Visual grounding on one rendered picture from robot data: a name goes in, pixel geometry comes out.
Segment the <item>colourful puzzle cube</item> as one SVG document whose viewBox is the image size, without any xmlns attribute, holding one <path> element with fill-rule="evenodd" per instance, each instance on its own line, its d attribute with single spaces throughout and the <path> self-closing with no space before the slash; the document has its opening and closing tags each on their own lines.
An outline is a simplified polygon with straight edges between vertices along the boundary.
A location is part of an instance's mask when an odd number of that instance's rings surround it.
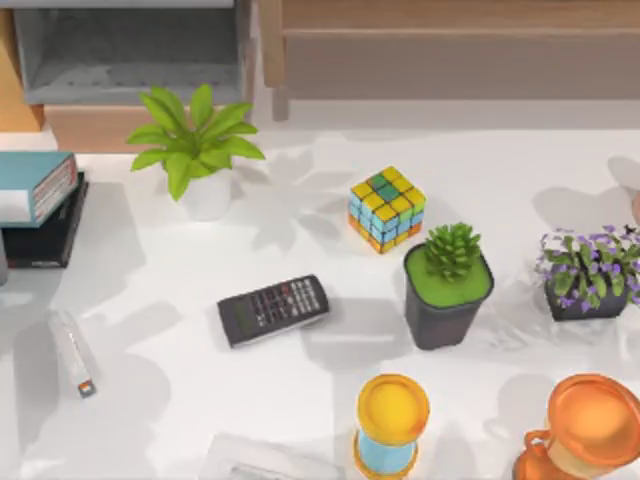
<svg viewBox="0 0 640 480">
<path fill-rule="evenodd" d="M 379 254 L 417 235 L 426 196 L 396 167 L 369 176 L 350 189 L 349 225 Z"/>
</svg>

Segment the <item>black calculator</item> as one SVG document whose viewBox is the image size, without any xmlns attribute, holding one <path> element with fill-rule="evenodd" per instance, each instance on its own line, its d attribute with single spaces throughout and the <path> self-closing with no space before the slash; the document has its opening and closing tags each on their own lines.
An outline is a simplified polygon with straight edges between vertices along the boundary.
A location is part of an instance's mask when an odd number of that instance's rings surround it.
<svg viewBox="0 0 640 480">
<path fill-rule="evenodd" d="M 330 312 L 316 275 L 296 277 L 217 303 L 231 348 L 318 321 Z"/>
</svg>

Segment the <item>succulent in dark square pot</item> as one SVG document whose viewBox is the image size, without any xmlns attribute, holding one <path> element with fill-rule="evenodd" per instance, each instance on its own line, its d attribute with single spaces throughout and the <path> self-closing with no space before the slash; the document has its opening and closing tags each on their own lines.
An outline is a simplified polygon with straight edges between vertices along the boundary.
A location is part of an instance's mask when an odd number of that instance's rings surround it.
<svg viewBox="0 0 640 480">
<path fill-rule="evenodd" d="M 438 225 L 406 253 L 404 316 L 417 348 L 460 344 L 491 295 L 495 281 L 480 238 L 464 222 Z"/>
</svg>

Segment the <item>leafy plant in white pot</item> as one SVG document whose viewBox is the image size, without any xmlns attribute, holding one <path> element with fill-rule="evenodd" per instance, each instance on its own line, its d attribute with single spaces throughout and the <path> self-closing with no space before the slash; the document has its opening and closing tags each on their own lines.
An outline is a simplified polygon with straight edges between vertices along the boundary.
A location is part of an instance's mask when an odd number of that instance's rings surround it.
<svg viewBox="0 0 640 480">
<path fill-rule="evenodd" d="M 136 128 L 126 140 L 146 147 L 135 156 L 131 170 L 161 167 L 169 196 L 190 220 L 221 218 L 231 204 L 233 159 L 265 159 L 248 139 L 258 133 L 247 119 L 253 105 L 236 102 L 217 109 L 209 84 L 196 88 L 187 106 L 159 86 L 140 93 L 139 98 L 152 121 Z"/>
</svg>

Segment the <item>yellow and blue hourglass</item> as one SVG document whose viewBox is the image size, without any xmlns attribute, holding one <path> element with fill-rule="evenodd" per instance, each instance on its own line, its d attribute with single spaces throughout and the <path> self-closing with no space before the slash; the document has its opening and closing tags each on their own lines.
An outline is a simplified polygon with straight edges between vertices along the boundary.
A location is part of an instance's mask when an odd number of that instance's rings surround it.
<svg viewBox="0 0 640 480">
<path fill-rule="evenodd" d="M 428 396 L 413 379 L 380 374 L 369 380 L 358 396 L 359 427 L 352 443 L 359 472 L 368 480 L 405 480 L 429 415 Z"/>
</svg>

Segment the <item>pale grey flat box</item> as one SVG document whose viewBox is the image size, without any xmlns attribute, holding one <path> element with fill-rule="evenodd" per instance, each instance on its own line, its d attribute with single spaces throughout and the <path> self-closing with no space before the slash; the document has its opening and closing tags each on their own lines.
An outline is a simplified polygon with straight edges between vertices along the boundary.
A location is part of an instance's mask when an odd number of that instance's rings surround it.
<svg viewBox="0 0 640 480">
<path fill-rule="evenodd" d="M 281 444 L 218 434 L 197 480 L 346 480 L 341 468 Z"/>
</svg>

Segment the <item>wooden open shelf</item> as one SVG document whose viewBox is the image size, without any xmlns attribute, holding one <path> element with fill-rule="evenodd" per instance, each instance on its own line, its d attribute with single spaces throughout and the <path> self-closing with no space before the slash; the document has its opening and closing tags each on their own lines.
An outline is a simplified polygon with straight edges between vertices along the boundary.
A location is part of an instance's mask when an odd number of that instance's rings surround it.
<svg viewBox="0 0 640 480">
<path fill-rule="evenodd" d="M 290 100 L 640 100 L 640 0 L 256 0 Z"/>
</svg>

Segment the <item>pale wooden drawer front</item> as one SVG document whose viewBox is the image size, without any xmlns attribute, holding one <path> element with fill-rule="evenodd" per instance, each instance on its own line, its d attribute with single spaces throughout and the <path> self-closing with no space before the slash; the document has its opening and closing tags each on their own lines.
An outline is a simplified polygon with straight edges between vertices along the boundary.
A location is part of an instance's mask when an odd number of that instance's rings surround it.
<svg viewBox="0 0 640 480">
<path fill-rule="evenodd" d="M 126 140 L 137 127 L 153 122 L 139 105 L 45 105 L 44 114 L 59 149 L 76 154 L 140 152 L 144 145 Z"/>
</svg>

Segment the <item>grey pierced drawer inside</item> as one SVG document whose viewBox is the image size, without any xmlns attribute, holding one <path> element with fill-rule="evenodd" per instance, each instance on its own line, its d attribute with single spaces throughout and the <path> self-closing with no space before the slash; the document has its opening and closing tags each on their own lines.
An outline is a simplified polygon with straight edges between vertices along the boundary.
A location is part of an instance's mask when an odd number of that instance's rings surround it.
<svg viewBox="0 0 640 480">
<path fill-rule="evenodd" d="M 45 105 L 136 105 L 164 87 L 245 97 L 250 0 L 4 0 L 24 97 Z"/>
</svg>

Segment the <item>purple flower plant dark pot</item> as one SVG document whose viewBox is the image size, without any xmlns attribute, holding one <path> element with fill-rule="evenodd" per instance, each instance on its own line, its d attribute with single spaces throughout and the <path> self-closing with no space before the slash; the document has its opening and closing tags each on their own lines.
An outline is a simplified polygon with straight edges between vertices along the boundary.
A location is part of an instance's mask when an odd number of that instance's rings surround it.
<svg viewBox="0 0 640 480">
<path fill-rule="evenodd" d="M 555 321 L 610 319 L 640 307 L 640 230 L 558 228 L 542 236 L 540 249 L 536 272 Z"/>
</svg>

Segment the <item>black book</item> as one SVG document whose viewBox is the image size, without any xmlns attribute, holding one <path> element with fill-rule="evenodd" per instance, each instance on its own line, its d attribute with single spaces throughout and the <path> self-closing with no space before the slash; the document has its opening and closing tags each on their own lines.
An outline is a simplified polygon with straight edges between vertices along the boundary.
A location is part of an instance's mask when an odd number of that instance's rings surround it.
<svg viewBox="0 0 640 480">
<path fill-rule="evenodd" d="M 38 228 L 2 230 L 10 269 L 57 269 L 68 266 L 89 182 L 79 173 L 76 189 Z"/>
</svg>

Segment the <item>teal book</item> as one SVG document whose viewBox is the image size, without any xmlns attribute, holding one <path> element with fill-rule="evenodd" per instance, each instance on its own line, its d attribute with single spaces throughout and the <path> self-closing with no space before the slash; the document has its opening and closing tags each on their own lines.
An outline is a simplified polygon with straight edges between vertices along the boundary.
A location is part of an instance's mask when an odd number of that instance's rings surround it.
<svg viewBox="0 0 640 480">
<path fill-rule="evenodd" d="M 0 228 L 38 228 L 77 188 L 72 152 L 0 151 Z"/>
</svg>

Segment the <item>orange trophy cup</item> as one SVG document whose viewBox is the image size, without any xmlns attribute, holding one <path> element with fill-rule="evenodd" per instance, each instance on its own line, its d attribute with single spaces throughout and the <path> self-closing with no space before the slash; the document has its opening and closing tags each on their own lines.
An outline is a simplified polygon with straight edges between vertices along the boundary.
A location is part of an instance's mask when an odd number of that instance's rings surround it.
<svg viewBox="0 0 640 480">
<path fill-rule="evenodd" d="M 597 480 L 640 458 L 640 398 L 616 380 L 576 374 L 560 381 L 545 426 L 524 436 L 513 480 Z"/>
</svg>

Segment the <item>wooden cupboard side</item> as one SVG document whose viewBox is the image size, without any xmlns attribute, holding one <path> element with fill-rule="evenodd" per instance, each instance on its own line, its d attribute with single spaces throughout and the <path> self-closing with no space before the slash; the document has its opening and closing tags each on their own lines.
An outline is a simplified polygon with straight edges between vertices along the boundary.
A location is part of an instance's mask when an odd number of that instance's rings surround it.
<svg viewBox="0 0 640 480">
<path fill-rule="evenodd" d="M 13 11 L 0 8 L 0 133 L 39 132 L 44 107 L 24 100 Z"/>
</svg>

